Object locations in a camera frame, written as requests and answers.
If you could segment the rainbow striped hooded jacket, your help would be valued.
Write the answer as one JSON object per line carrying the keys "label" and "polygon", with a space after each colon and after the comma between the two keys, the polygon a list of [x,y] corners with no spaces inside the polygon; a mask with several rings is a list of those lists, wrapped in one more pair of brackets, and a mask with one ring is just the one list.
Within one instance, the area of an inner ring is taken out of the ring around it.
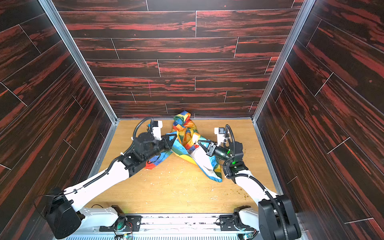
{"label": "rainbow striped hooded jacket", "polygon": [[198,140],[206,140],[202,137],[194,122],[191,114],[183,111],[174,116],[172,134],[177,135],[172,149],[155,156],[146,163],[146,169],[153,169],[162,163],[170,155],[174,154],[183,160],[197,165],[202,172],[211,180],[221,183],[223,181],[221,167],[216,157],[209,157],[203,148],[198,144]]}

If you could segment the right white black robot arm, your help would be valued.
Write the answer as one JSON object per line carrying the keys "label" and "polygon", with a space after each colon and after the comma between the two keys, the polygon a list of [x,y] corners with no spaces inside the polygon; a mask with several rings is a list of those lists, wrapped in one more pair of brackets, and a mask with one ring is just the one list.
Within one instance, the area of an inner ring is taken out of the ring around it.
{"label": "right white black robot arm", "polygon": [[264,240],[296,240],[302,236],[291,200],[273,193],[252,175],[243,162],[241,143],[234,141],[228,148],[207,140],[199,140],[198,144],[207,156],[224,160],[225,177],[245,190],[258,204],[257,211],[250,206],[234,209],[233,220],[237,229],[252,228]]}

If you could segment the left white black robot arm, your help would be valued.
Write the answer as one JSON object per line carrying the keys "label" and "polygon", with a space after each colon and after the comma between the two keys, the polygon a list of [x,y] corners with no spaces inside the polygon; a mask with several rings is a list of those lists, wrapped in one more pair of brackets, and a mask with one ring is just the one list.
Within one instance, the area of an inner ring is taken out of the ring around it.
{"label": "left white black robot arm", "polygon": [[56,188],[46,194],[41,215],[55,238],[64,239],[73,234],[81,226],[80,210],[87,203],[138,173],[152,158],[170,151],[176,140],[177,134],[166,134],[158,140],[149,132],[141,133],[104,171],[65,190]]}

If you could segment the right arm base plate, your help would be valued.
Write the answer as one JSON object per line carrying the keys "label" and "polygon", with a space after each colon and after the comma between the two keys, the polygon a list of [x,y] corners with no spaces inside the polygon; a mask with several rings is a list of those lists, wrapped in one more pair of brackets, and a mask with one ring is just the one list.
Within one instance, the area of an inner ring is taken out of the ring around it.
{"label": "right arm base plate", "polygon": [[233,215],[219,215],[219,218],[216,220],[216,225],[220,227],[220,230],[222,232],[229,232],[229,231],[254,231],[255,229],[250,226],[243,226],[236,225],[236,220],[234,219]]}

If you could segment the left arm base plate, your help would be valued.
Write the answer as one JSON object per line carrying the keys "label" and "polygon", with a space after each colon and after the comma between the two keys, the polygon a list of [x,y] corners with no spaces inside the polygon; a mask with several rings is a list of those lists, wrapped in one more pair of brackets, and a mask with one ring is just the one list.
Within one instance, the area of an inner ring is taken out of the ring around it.
{"label": "left arm base plate", "polygon": [[141,227],[142,216],[140,215],[126,215],[118,216],[118,219],[110,227],[101,226],[100,232],[138,232]]}

